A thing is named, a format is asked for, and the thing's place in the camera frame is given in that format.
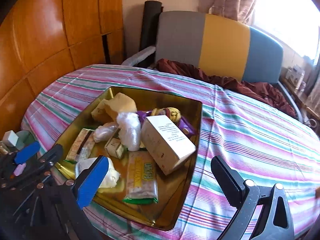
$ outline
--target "pink object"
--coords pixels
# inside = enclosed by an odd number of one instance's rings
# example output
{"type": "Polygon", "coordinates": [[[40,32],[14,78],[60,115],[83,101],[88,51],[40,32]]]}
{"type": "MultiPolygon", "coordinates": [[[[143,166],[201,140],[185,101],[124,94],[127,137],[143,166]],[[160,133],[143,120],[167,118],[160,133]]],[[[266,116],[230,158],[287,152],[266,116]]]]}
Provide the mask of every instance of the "pink object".
{"type": "Polygon", "coordinates": [[[18,166],[16,167],[16,169],[13,172],[14,176],[19,176],[23,172],[23,170],[25,169],[26,166],[27,166],[26,163],[18,164],[18,166]]]}

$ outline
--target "blue gripper pad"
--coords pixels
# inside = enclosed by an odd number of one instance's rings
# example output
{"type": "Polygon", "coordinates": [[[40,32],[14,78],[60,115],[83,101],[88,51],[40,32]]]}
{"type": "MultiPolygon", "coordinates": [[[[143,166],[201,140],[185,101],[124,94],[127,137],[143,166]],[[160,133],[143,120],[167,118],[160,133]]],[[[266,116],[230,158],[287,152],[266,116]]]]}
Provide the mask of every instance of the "blue gripper pad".
{"type": "Polygon", "coordinates": [[[14,162],[16,164],[23,164],[40,150],[40,143],[35,141],[17,152],[14,162]]]}
{"type": "Polygon", "coordinates": [[[97,192],[102,180],[109,169],[108,158],[103,156],[101,159],[97,159],[89,169],[91,172],[84,179],[77,192],[77,203],[81,209],[88,206],[97,192]]]}

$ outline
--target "small white container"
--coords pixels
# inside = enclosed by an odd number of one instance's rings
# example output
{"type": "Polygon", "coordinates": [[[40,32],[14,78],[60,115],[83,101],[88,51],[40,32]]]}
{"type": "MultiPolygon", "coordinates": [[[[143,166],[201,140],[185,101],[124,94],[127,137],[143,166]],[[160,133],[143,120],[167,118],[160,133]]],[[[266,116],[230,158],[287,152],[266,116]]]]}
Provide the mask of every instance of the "small white container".
{"type": "Polygon", "coordinates": [[[19,136],[16,135],[16,133],[11,130],[11,131],[5,132],[2,138],[2,141],[8,147],[15,147],[17,145],[18,139],[19,139],[19,136]]]}

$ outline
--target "window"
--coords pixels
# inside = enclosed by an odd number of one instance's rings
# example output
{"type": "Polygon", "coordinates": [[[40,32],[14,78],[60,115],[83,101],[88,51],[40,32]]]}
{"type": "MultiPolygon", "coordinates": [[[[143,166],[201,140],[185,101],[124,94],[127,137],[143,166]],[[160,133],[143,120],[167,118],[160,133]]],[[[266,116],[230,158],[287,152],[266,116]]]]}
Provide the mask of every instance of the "window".
{"type": "Polygon", "coordinates": [[[319,58],[320,12],[311,0],[257,0],[253,27],[286,43],[314,65],[319,58]]]}

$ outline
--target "striped tablecloth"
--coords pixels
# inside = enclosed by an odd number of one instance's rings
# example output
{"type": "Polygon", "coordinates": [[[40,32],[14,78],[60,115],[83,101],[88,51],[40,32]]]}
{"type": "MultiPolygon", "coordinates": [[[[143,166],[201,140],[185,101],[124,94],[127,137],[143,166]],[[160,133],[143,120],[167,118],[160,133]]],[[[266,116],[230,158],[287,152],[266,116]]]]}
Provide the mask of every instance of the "striped tablecloth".
{"type": "MultiPolygon", "coordinates": [[[[203,119],[192,182],[174,229],[164,232],[119,217],[92,203],[84,208],[95,227],[114,239],[216,239],[235,212],[210,169],[215,155],[244,179],[286,190],[295,235],[320,212],[320,142],[315,133],[271,106],[191,78],[134,67],[92,65],[53,82],[29,106],[21,127],[49,150],[68,125],[110,86],[171,93],[202,101],[203,119]]],[[[55,177],[61,183],[59,172],[55,177]]],[[[259,216],[257,208],[243,239],[259,216]]]]}

